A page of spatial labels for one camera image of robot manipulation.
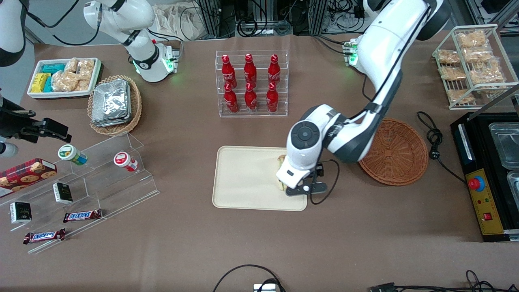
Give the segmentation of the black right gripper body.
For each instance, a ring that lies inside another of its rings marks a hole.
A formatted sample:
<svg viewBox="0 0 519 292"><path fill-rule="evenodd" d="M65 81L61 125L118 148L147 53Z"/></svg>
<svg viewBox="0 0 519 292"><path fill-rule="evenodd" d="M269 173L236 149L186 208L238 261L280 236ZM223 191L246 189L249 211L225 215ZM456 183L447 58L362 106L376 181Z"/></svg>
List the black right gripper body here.
<svg viewBox="0 0 519 292"><path fill-rule="evenodd" d="M39 137L32 133L34 130L33 123L37 122L37 120L33 119L36 116L36 112L26 110L4 97L0 99L1 137L37 142Z"/></svg>

